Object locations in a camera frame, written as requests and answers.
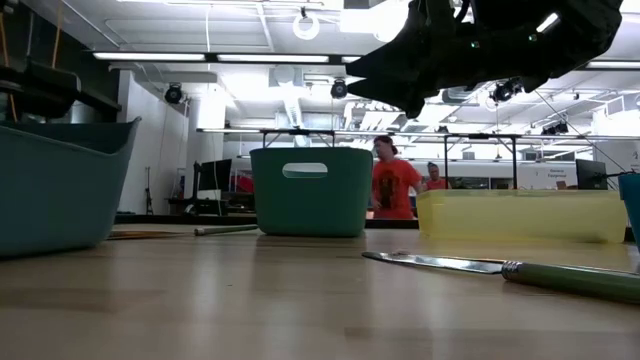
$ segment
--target man in orange shirt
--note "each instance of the man in orange shirt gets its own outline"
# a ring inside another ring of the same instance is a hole
[[[447,184],[447,180],[440,177],[440,168],[434,163],[427,165],[429,168],[429,180],[427,180],[427,191],[429,190],[446,190],[451,186]]]
[[[389,136],[378,136],[374,145],[380,159],[373,168],[374,218],[412,220],[409,187],[420,193],[422,175],[407,161],[396,159],[398,149]]]

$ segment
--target red object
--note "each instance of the red object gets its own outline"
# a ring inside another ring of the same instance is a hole
[[[409,187],[422,180],[422,175],[407,161],[379,162],[373,168],[373,194],[380,203],[376,219],[412,220]]]
[[[446,190],[446,189],[447,189],[447,181],[443,178],[440,178],[437,181],[433,181],[431,179],[427,181],[427,191],[428,190]]]
[[[253,179],[246,176],[238,177],[238,192],[246,192],[253,194]]]

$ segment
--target table surface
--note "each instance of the table surface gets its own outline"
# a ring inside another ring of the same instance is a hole
[[[640,307],[360,256],[400,249],[623,270],[638,261],[620,244],[430,242],[415,230],[110,241],[0,263],[0,358],[640,357]]]

